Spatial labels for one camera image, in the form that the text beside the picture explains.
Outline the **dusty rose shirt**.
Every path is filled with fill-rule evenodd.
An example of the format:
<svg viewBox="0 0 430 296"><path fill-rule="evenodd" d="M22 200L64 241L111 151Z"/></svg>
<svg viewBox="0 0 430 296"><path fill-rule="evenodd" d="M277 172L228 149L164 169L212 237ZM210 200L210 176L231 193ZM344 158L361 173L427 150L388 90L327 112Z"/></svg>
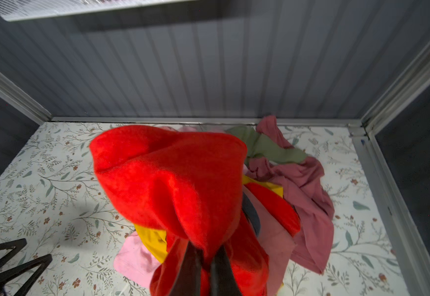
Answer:
<svg viewBox="0 0 430 296"><path fill-rule="evenodd" d="M267 295L275 296L283 284L290 256L295 248L294 240L246 186L243 186L242 210L260 246L269 256Z"/></svg>

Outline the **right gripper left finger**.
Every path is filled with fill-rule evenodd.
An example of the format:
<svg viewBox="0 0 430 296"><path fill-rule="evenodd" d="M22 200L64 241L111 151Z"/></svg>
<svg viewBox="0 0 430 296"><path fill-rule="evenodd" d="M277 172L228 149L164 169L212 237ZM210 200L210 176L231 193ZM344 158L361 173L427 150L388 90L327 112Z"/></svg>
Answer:
<svg viewBox="0 0 430 296"><path fill-rule="evenodd" d="M200 296L201 269L203 255L201 250L187 244L179 272L172 285L170 296Z"/></svg>

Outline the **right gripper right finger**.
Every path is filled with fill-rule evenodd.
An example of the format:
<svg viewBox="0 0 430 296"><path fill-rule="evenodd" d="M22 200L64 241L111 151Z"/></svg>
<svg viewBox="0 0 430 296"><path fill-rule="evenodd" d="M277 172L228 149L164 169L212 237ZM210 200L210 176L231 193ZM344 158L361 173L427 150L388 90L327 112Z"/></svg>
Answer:
<svg viewBox="0 0 430 296"><path fill-rule="evenodd" d="M211 296L241 296L223 245L212 259L210 273Z"/></svg>

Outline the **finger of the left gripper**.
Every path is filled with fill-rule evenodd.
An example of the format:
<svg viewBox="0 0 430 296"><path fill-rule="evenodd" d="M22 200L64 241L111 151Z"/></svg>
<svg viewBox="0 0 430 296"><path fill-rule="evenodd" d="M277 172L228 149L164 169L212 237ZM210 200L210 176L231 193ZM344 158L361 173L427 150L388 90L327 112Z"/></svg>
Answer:
<svg viewBox="0 0 430 296"><path fill-rule="evenodd" d="M5 286L8 282L25 274L28 271L31 271L34 268L37 268L37 270L30 276L30 278L15 293L15 296L25 296L30 291L34 283L41 277L43 272L45 272L51 262L52 255L47 254L10 270L3 271L2 273L0 273L0 296L8 295L8 293L5 291Z"/></svg>
<svg viewBox="0 0 430 296"><path fill-rule="evenodd" d="M18 239L18 240L1 243L0 251L8 250L9 252L6 253L0 259L0 265L5 265L10 259L12 259L16 254L18 254L26 245L27 245L26 239Z"/></svg>

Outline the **red fleece cloth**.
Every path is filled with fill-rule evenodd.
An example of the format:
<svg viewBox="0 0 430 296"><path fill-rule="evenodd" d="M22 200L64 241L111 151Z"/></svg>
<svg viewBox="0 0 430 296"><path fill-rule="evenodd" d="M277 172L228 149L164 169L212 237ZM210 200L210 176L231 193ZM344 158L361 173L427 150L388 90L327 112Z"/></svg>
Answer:
<svg viewBox="0 0 430 296"><path fill-rule="evenodd" d="M267 296L269 256L242 210L245 143L226 133L128 125L97 136L90 151L114 208L133 224L167 232L153 296L169 296L189 242L203 255L201 296L210 296L211 262L222 245L241 295ZM270 210L262 198L274 201L273 193L262 187L253 194L293 238L299 217Z"/></svg>

